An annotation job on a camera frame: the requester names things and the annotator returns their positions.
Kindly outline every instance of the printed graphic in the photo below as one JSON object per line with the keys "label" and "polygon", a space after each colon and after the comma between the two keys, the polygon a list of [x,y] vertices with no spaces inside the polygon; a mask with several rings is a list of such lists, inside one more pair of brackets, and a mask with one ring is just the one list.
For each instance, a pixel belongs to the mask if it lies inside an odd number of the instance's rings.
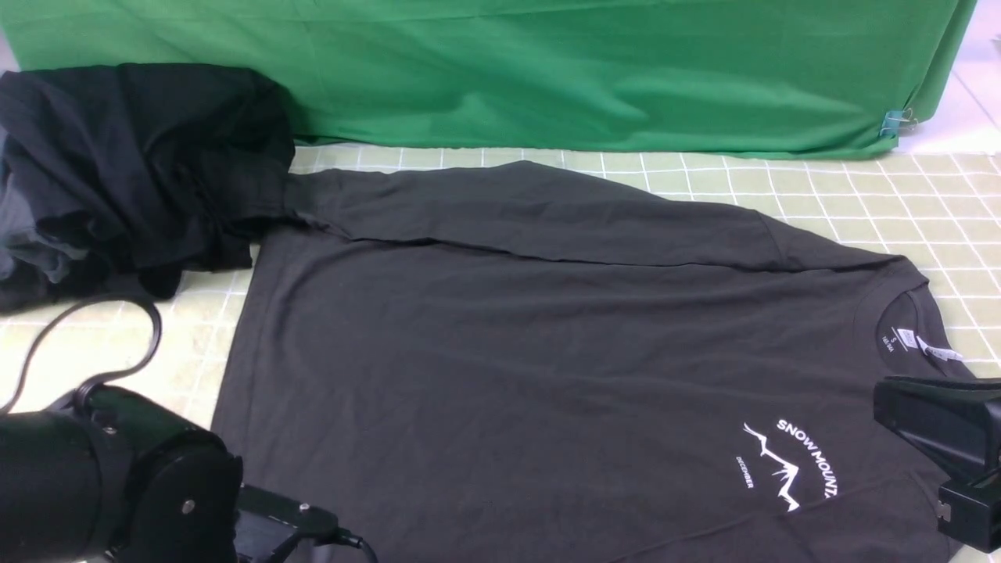
{"label": "printed graphic", "polygon": [[761,442],[761,457],[769,457],[777,461],[782,465],[782,469],[773,473],[772,475],[778,475],[779,480],[783,483],[782,488],[779,489],[779,498],[785,500],[789,503],[789,511],[792,512],[800,507],[800,503],[796,502],[796,499],[789,494],[789,490],[793,488],[793,482],[796,480],[796,476],[800,474],[800,468],[794,464],[787,462],[786,460],[775,455],[774,452],[768,449],[768,437],[751,430],[751,427],[744,423],[744,432],[754,436]]}

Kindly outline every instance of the green cloth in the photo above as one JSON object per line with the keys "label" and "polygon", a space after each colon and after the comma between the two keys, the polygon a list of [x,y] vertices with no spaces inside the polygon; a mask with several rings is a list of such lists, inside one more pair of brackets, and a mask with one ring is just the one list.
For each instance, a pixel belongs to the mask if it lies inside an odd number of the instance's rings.
{"label": "green cloth", "polygon": [[296,133],[861,158],[935,110],[975,0],[3,0],[22,68],[247,66]]}

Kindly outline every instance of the pile of black clothes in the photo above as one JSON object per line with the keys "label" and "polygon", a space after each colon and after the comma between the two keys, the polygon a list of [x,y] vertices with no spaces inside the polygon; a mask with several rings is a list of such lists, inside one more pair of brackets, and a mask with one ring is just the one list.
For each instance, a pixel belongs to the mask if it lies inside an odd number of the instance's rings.
{"label": "pile of black clothes", "polygon": [[283,215],[283,90],[248,69],[125,64],[0,75],[0,313],[181,270],[250,266]]}

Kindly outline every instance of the t-shirt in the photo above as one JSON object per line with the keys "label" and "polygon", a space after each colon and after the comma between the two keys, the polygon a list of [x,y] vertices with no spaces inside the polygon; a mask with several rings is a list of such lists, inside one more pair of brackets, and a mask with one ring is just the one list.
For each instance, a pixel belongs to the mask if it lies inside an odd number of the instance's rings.
{"label": "t-shirt", "polygon": [[384,562],[945,562],[873,386],[971,378],[928,280],[532,163],[293,176],[213,429]]}

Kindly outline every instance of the black robotic arm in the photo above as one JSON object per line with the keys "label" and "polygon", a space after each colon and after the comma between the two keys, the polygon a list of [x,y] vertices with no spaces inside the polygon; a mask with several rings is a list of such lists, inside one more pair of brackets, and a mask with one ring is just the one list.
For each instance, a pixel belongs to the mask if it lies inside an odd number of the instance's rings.
{"label": "black robotic arm", "polygon": [[[42,339],[106,301],[149,315],[146,357],[88,379],[44,411],[10,414]],[[160,329],[152,304],[105,298],[73,306],[39,334],[14,397],[0,407],[0,562],[281,563],[304,540],[354,547],[377,562],[332,513],[243,484],[240,458],[218,436],[107,385],[152,359]]]}

